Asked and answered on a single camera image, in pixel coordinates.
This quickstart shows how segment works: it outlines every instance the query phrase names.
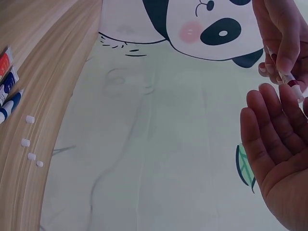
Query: pink cheek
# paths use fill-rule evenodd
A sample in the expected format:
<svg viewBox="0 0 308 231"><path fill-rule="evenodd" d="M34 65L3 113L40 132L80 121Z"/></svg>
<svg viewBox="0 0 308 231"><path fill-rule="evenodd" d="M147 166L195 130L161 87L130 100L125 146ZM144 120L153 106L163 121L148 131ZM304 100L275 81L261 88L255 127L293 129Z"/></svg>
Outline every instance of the pink cheek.
<svg viewBox="0 0 308 231"><path fill-rule="evenodd" d="M202 26L198 22L188 22L180 30L180 39L185 43L194 43L200 39Z"/></svg>

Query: hand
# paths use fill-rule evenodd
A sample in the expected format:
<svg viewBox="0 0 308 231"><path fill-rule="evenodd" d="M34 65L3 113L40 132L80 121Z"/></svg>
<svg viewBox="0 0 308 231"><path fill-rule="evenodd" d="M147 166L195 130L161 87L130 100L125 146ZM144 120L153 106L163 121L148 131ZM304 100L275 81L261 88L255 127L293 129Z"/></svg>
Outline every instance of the hand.
<svg viewBox="0 0 308 231"><path fill-rule="evenodd" d="M253 8L263 39L266 58L259 64L259 73L275 84L281 79L277 70L292 74L301 90L308 86L308 26L293 0L253 0ZM268 46L278 55L271 60Z"/></svg>
<svg viewBox="0 0 308 231"><path fill-rule="evenodd" d="M279 91L281 102L270 84L248 93L242 142L269 210L287 229L307 231L308 98L302 112L288 85Z"/></svg>

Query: wood grain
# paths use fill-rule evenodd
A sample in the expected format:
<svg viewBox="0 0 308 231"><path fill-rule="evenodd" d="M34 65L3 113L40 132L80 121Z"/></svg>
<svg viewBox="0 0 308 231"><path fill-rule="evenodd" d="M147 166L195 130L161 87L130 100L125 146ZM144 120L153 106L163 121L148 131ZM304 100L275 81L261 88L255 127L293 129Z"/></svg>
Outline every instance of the wood grain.
<svg viewBox="0 0 308 231"><path fill-rule="evenodd" d="M0 48L12 46L20 77L13 93L25 89L16 111L0 125L1 231L39 230L52 150L97 38L101 7L101 0L0 2L5 32ZM35 124L26 124L27 115L35 116ZM31 141L29 148L20 145L22 138ZM43 168L27 159L29 152L44 162Z"/></svg>

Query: green leaf illustration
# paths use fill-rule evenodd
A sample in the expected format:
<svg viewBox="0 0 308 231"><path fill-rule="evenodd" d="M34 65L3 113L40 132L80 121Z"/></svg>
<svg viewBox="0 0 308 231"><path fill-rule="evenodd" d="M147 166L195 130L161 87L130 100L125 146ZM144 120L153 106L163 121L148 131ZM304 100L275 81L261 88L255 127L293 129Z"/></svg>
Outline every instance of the green leaf illustration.
<svg viewBox="0 0 308 231"><path fill-rule="evenodd" d="M248 163L247 155L242 144L239 144L236 148L236 168L243 183L251 187L254 192L254 185L256 178L252 169Z"/></svg>

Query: right hand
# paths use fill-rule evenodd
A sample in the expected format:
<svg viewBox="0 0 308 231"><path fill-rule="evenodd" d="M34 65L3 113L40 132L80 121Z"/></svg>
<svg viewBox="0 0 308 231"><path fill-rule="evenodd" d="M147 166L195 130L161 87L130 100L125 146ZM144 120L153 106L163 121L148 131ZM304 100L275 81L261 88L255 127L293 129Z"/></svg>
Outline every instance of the right hand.
<svg viewBox="0 0 308 231"><path fill-rule="evenodd" d="M278 71L290 72L299 80L301 90L308 86L308 25L293 0L252 0L266 53L259 73L275 84L281 81ZM269 47L277 54L275 64Z"/></svg>

